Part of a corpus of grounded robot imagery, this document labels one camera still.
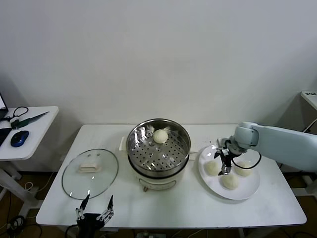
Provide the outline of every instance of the white table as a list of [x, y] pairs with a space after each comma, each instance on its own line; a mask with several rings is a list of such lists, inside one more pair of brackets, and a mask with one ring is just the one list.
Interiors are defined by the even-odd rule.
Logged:
[[317, 92], [313, 91], [302, 91], [301, 96], [317, 110]]
[[[218, 137], [229, 137], [235, 125], [184, 125], [192, 147], [204, 148]], [[39, 212], [42, 225], [69, 226], [76, 223], [75, 208], [81, 201], [66, 195], [61, 186], [68, 163], [81, 152], [104, 148], [119, 162], [117, 178], [101, 195], [89, 200], [85, 212], [100, 213], [113, 195], [114, 217], [108, 228], [189, 229], [241, 228], [303, 224], [306, 216], [275, 161], [259, 164], [259, 190], [245, 201], [222, 198], [212, 192], [198, 172], [197, 161], [189, 161], [183, 179], [169, 190], [143, 192], [132, 174], [127, 155], [118, 150], [121, 138], [133, 125], [84, 125], [71, 146]], [[191, 155], [191, 160], [198, 154]]]
[[[9, 109], [9, 113], [6, 115], [6, 117], [12, 116], [13, 111], [14, 108]], [[30, 107], [29, 112], [20, 117], [20, 120], [24, 120], [37, 116], [44, 112], [49, 113], [21, 129], [12, 130], [3, 144], [0, 146], [0, 186], [4, 187], [0, 194], [0, 197], [5, 194], [6, 189], [9, 189], [14, 195], [23, 200], [24, 203], [19, 214], [24, 217], [27, 215], [30, 209], [40, 208], [43, 201], [37, 200], [34, 197], [37, 188], [34, 188], [32, 190], [32, 193], [29, 193], [14, 180], [20, 179], [21, 175], [9, 162], [26, 160], [34, 154], [42, 138], [44, 137], [45, 133], [56, 117], [58, 113], [58, 107]], [[2, 121], [0, 123], [0, 128], [8, 127], [11, 127], [9, 122]], [[14, 148], [10, 145], [11, 138], [15, 133], [21, 130], [28, 130], [30, 134], [22, 146]]]

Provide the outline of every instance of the robotic arm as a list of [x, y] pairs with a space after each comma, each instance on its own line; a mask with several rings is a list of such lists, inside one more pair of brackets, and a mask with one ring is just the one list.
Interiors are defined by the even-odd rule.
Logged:
[[95, 232], [104, 227], [114, 215], [113, 196], [111, 196], [108, 207], [101, 214], [84, 213], [88, 200], [89, 194], [82, 201], [80, 208], [76, 208], [77, 225], [79, 229], [77, 238], [94, 238]]
[[215, 157], [220, 155], [222, 160], [219, 175], [229, 174], [232, 160], [249, 149], [300, 170], [317, 171], [317, 135], [242, 122], [233, 136], [217, 140]]

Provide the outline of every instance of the computer mouse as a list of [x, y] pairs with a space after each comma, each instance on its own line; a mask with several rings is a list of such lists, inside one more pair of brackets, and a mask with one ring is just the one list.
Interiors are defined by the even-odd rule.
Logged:
[[11, 139], [11, 145], [13, 147], [19, 147], [24, 144], [26, 138], [28, 138], [29, 132], [27, 130], [22, 130], [15, 133]]

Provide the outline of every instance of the white plate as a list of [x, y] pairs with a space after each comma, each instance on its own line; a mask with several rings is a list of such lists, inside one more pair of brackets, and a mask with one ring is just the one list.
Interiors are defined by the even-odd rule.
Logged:
[[[257, 167], [252, 169], [252, 174], [249, 176], [240, 176], [237, 173], [235, 173], [234, 165], [232, 165], [231, 172], [232, 174], [235, 174], [239, 179], [239, 186], [235, 190], [229, 190], [220, 183], [221, 176], [211, 176], [206, 172], [205, 164], [208, 161], [214, 160], [219, 164], [219, 167], [221, 168], [221, 158], [218, 156], [216, 159], [214, 159], [214, 154], [216, 152], [215, 146], [209, 146], [203, 152], [200, 154], [198, 159], [198, 168], [199, 173], [202, 176], [203, 180], [207, 184], [208, 187], [210, 187], [214, 192], [218, 193], [220, 196], [229, 198], [232, 200], [244, 200], [249, 198], [252, 194], [254, 194], [260, 185], [260, 175], [257, 170]], [[241, 155], [237, 158], [235, 158], [235, 162], [239, 161], [250, 161], [253, 165], [258, 157], [250, 160], [248, 159], [251, 154]]]

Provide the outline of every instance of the power cord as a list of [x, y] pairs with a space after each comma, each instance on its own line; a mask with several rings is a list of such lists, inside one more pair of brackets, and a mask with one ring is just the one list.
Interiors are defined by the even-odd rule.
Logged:
[[187, 238], [192, 237], [193, 235], [197, 234], [198, 232], [201, 232], [202, 230], [203, 230], [203, 229], [200, 229], [199, 231], [196, 231], [196, 232], [192, 233], [192, 234], [191, 234], [191, 235], [189, 235]]
[[241, 167], [239, 165], [236, 164], [236, 162], [234, 162], [234, 160], [232, 159], [232, 163], [237, 166], [238, 168], [241, 168], [241, 169], [244, 169], [244, 170], [250, 170], [250, 169], [253, 169], [255, 166], [257, 166], [259, 164], [259, 162], [261, 161], [262, 159], [262, 155], [259, 153], [260, 157], [259, 157], [259, 160], [256, 162], [255, 165], [251, 166], [251, 167], [247, 167], [247, 168], [244, 168], [244, 167]]
[[183, 230], [179, 230], [178, 232], [176, 232], [171, 238], [174, 238], [177, 234], [179, 234], [180, 232], [182, 232]]
[[[51, 180], [51, 178], [52, 178], [52, 176], [53, 176], [54, 173], [55, 173], [55, 172], [53, 172], [53, 173], [51, 174], [49, 180], [48, 180], [47, 183], [44, 185], [44, 187], [42, 187], [41, 189], [39, 189], [39, 190], [37, 190], [37, 191], [34, 191], [34, 192], [39, 192], [39, 191], [42, 191], [44, 188], [46, 188], [47, 185], [49, 185], [49, 182], [50, 182], [50, 180]], [[34, 192], [30, 191], [32, 188], [33, 188], [33, 183], [32, 183], [32, 182], [26, 182], [26, 183], [24, 184], [24, 189], [25, 189], [27, 192], [29, 192], [29, 193], [34, 193]]]
[[307, 128], [305, 128], [302, 132], [305, 133], [306, 131], [308, 131], [315, 124], [316, 121], [317, 121], [317, 118], [315, 120], [313, 120], [313, 122], [310, 123], [310, 125], [307, 126]]
[[[54, 172], [51, 174], [49, 180], [48, 180], [47, 183], [44, 185], [44, 187], [42, 187], [41, 189], [37, 190], [36, 192], [42, 191], [44, 188], [47, 187], [47, 185], [49, 184], [49, 182], [50, 182], [50, 180], [51, 180], [53, 174], [54, 174]], [[25, 185], [24, 185], [24, 189], [25, 189], [26, 191], [28, 191], [29, 193], [33, 193], [32, 191], [30, 191], [30, 190], [32, 189], [32, 187], [33, 187], [33, 183], [32, 183], [32, 182], [26, 182]], [[8, 221], [9, 221], [9, 215], [10, 215], [10, 209], [11, 209], [11, 192], [10, 192], [9, 190], [8, 190], [8, 192], [9, 192], [9, 210], [8, 210], [8, 213], [7, 213], [6, 223], [5, 223], [3, 226], [0, 227], [0, 230], [1, 230], [3, 227], [5, 227], [5, 226], [8, 224]], [[35, 217], [36, 217], [36, 216], [27, 217], [27, 219], [35, 218]]]
[[310, 236], [312, 238], [317, 238], [316, 236], [314, 236], [313, 234], [310, 234], [308, 232], [295, 232], [293, 234], [293, 237], [291, 237], [291, 235], [288, 234], [283, 228], [280, 228], [280, 229], [287, 235], [288, 238], [299, 238], [299, 236], [298, 236], [299, 234], [304, 234], [304, 235]]
[[72, 227], [76, 227], [76, 226], [77, 226], [77, 224], [74, 224], [74, 225], [71, 225], [71, 226], [67, 227], [67, 229], [65, 231], [65, 238], [68, 238], [67, 233], [68, 233], [69, 229], [72, 228]]
[[[16, 111], [17, 111], [17, 110], [19, 110], [19, 109], [21, 109], [21, 108], [26, 109], [26, 111], [25, 111], [25, 112], [23, 112], [23, 113], [21, 113], [20, 115], [16, 115], [16, 114], [15, 114], [15, 113], [16, 113]], [[28, 111], [29, 111], [29, 108], [27, 108], [27, 107], [18, 107], [18, 108], [16, 108], [16, 109], [14, 110], [14, 112], [13, 112], [13, 116], [12, 116], [12, 117], [2, 118], [1, 120], [10, 121], [10, 120], [12, 120], [13, 118], [18, 118], [18, 117], [20, 117], [20, 116], [22, 116], [22, 115], [26, 114]]]
[[314, 235], [312, 235], [312, 234], [310, 234], [310, 233], [308, 233], [308, 232], [295, 232], [295, 233], [293, 234], [293, 238], [296, 238], [297, 235], [299, 235], [299, 234], [305, 234], [305, 235], [308, 235], [308, 236], [310, 236], [310, 237], [312, 237], [312, 238], [317, 238], [317, 237], [315, 237]]
[[25, 224], [25, 218], [22, 216], [16, 216], [12, 218], [8, 223], [7, 229], [5, 232], [1, 233], [0, 236], [8, 234], [10, 238], [14, 238], [20, 235], [26, 227], [36, 226], [40, 229], [39, 238], [42, 236], [42, 227], [38, 224]]

